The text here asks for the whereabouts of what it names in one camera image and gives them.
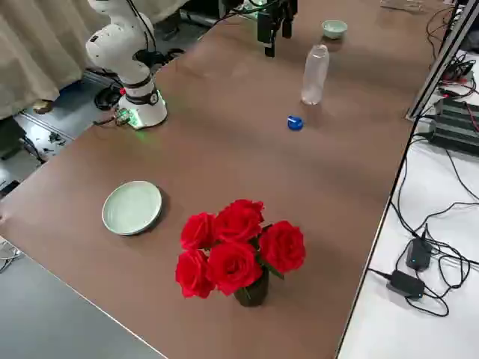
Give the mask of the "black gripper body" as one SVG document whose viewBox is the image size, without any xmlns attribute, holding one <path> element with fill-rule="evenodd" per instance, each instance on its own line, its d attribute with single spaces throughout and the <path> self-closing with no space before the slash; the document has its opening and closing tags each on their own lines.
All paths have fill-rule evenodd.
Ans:
<svg viewBox="0 0 479 359">
<path fill-rule="evenodd" d="M 267 1 L 262 6 L 273 17 L 294 17 L 298 12 L 297 0 Z"/>
</svg>

